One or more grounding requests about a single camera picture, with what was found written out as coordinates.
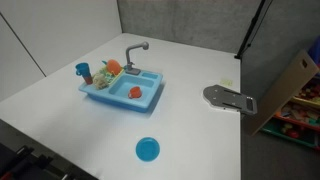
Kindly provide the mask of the orange mug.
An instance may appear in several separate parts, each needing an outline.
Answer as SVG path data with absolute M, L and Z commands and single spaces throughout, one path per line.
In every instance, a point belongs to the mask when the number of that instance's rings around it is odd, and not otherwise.
M 128 93 L 130 99 L 140 98 L 142 96 L 142 91 L 139 86 L 132 87 Z

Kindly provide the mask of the orange plate in rack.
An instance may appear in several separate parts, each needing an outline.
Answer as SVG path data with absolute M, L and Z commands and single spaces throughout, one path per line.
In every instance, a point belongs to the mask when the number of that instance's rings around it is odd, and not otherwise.
M 120 66 L 120 64 L 114 60 L 114 59 L 110 59 L 107 62 L 107 71 L 110 72 L 113 75 L 118 75 L 122 70 L 122 67 Z

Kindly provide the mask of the blue plate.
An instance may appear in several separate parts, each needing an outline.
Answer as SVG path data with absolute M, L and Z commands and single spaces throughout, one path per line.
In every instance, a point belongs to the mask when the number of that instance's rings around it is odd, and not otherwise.
M 156 139 L 144 137 L 137 143 L 135 152 L 141 161 L 151 162 L 160 154 L 160 145 Z

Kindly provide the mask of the grey toy faucet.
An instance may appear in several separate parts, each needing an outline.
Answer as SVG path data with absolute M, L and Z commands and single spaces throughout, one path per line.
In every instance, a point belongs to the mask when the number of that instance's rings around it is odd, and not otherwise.
M 137 69 L 137 68 L 133 67 L 134 62 L 132 61 L 132 58 L 131 58 L 131 52 L 133 50 L 139 49 L 139 48 L 142 48 L 143 50 L 148 50 L 149 49 L 149 43 L 144 41 L 142 43 L 131 45 L 126 49 L 125 55 L 126 55 L 126 60 L 127 60 L 127 64 L 126 64 L 126 66 L 127 66 L 126 73 L 127 74 L 139 75 L 140 72 L 141 72 L 140 69 Z

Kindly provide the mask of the blue toy sink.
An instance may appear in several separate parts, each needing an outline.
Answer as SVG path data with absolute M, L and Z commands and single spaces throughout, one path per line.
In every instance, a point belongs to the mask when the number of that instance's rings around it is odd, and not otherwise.
M 82 83 L 79 90 L 97 101 L 138 112 L 147 112 L 160 87 L 162 78 L 162 74 L 145 70 L 138 75 L 122 72 L 113 78 L 106 88 L 97 90 L 94 85 Z M 140 88 L 142 95 L 139 98 L 130 98 L 129 92 L 136 86 Z

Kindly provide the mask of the beige sponge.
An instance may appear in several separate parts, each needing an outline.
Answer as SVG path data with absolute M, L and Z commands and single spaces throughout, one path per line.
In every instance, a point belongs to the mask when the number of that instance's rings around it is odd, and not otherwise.
M 97 73 L 93 77 L 93 84 L 97 90 L 106 88 L 109 83 L 103 74 Z

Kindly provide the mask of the yellow sticker on table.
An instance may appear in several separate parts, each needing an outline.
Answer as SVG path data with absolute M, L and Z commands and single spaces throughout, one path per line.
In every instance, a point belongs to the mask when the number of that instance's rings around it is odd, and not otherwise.
M 233 85 L 233 81 L 230 79 L 221 79 L 220 84 L 231 87 Z

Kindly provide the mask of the red cup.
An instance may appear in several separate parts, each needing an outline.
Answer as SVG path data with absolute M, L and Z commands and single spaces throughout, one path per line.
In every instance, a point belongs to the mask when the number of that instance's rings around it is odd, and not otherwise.
M 87 85 L 91 85 L 93 83 L 93 78 L 91 76 L 84 76 L 83 79 Z

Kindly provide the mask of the blue cup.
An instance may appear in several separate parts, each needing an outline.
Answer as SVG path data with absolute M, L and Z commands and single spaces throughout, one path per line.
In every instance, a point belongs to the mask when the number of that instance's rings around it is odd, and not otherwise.
M 76 74 L 78 76 L 88 77 L 90 76 L 90 69 L 88 63 L 79 63 L 75 66 Z

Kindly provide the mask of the wooden toy shelf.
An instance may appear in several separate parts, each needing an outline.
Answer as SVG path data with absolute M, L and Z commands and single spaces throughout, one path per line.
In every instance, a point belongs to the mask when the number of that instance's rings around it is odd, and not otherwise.
M 318 66 L 301 50 L 257 105 L 257 113 L 244 120 L 245 132 L 259 131 L 312 149 L 319 149 L 319 83 L 310 86 Z

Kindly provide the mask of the black tripod pole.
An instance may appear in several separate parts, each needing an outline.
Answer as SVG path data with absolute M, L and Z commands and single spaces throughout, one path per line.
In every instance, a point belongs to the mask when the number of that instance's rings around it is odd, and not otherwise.
M 239 50 L 237 51 L 236 55 L 234 56 L 235 59 L 242 60 L 243 55 L 245 52 L 251 47 L 261 25 L 266 17 L 266 14 L 269 11 L 274 0 L 261 0 L 258 8 L 250 22 L 248 30 L 244 36 L 244 39 L 240 45 Z

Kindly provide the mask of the black equipment at table edge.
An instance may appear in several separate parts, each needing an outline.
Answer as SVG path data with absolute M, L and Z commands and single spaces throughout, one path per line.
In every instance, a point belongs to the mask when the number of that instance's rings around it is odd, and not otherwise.
M 59 170 L 51 165 L 52 157 L 36 157 L 33 151 L 28 146 L 13 151 L 0 144 L 0 180 L 98 180 L 75 167 Z

